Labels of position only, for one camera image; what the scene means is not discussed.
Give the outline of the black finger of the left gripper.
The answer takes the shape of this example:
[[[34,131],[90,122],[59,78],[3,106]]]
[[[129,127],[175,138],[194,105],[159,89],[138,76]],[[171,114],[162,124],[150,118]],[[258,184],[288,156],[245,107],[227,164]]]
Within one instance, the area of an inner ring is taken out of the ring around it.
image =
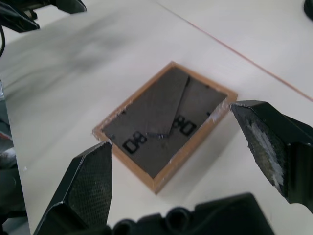
[[[36,22],[10,4],[0,4],[0,24],[15,32],[29,32],[40,29]]]
[[[50,4],[69,14],[86,12],[87,8],[81,0],[49,0]]]

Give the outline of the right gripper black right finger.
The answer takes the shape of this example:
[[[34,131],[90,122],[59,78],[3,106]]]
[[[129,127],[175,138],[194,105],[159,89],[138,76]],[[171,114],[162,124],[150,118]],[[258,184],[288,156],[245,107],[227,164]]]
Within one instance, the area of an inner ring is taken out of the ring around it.
[[[265,101],[232,102],[230,110],[267,180],[313,213],[313,128]]]

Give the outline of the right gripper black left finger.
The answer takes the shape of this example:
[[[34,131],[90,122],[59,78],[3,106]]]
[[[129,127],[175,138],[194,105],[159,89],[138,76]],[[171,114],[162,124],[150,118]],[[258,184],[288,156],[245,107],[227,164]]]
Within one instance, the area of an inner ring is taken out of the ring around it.
[[[112,145],[101,142],[70,162],[33,235],[67,235],[107,223]]]

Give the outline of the dark grey robot leg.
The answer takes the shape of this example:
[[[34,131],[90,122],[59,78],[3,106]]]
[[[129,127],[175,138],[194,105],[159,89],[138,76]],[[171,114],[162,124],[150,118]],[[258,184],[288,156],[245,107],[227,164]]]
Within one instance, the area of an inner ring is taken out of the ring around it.
[[[0,153],[0,224],[9,218],[27,216],[13,147]]]

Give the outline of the black round object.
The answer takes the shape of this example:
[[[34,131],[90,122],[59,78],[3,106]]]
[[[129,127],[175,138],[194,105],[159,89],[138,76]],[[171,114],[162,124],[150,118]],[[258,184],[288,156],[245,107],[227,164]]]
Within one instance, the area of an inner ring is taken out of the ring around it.
[[[305,0],[303,9],[306,16],[313,20],[313,0]]]

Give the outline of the wooden picture frame back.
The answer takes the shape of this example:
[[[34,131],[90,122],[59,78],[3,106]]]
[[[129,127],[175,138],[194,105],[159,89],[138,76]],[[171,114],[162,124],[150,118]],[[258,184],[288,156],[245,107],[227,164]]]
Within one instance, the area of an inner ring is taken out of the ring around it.
[[[159,193],[216,128],[235,91],[170,62],[93,129],[153,193]]]

